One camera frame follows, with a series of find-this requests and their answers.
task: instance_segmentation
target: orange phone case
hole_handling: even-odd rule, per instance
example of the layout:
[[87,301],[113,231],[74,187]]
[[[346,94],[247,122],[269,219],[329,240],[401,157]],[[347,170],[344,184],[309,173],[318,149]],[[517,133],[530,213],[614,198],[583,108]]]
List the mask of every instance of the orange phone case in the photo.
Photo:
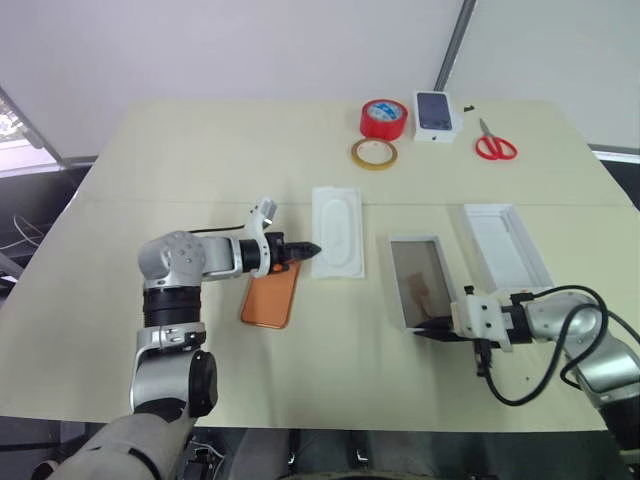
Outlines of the orange phone case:
[[242,307],[242,321],[259,327],[286,327],[299,270],[300,262],[294,262],[286,272],[252,278]]

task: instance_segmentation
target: masking tape roll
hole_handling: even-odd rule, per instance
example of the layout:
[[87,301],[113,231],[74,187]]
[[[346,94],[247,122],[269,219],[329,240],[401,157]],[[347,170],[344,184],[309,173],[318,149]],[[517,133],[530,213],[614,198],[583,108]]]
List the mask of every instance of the masking tape roll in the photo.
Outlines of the masking tape roll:
[[363,138],[351,147],[353,162],[367,170],[386,170],[396,163],[397,158],[396,147],[379,138]]

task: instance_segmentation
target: metal pole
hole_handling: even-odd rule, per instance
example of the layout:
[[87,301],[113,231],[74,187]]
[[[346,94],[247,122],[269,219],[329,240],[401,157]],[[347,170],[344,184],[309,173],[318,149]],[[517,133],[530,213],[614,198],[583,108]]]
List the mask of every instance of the metal pole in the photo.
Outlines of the metal pole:
[[475,7],[476,0],[464,0],[464,2],[462,3],[460,13],[458,14],[458,20],[456,21],[456,26],[453,28],[451,40],[449,40],[447,53],[445,53],[444,55],[444,60],[442,61],[442,66],[440,67],[440,73],[438,73],[438,79],[436,80],[436,84],[433,87],[436,92],[441,92],[442,90],[444,90],[444,87],[447,84],[447,80],[449,80],[449,75],[451,75],[453,64],[455,63],[458,56],[458,50],[460,50],[462,39],[464,38],[464,34],[467,31],[467,26],[469,25],[471,15],[473,14],[473,9]]

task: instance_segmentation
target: phone screen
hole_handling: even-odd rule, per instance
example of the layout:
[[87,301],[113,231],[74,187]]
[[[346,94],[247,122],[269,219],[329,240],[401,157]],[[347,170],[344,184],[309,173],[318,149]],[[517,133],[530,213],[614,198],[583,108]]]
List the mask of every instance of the phone screen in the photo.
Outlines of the phone screen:
[[420,127],[429,130],[451,130],[447,97],[442,93],[418,93]]
[[451,296],[432,240],[392,240],[391,255],[405,325],[451,315]]

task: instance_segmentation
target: scissors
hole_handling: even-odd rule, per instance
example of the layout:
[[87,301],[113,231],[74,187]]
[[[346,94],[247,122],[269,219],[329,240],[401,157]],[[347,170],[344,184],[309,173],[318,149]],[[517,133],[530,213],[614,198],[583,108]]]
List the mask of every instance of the scissors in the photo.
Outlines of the scissors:
[[513,160],[518,155],[518,149],[504,138],[496,137],[484,120],[480,119],[482,137],[476,141],[476,153],[487,160]]

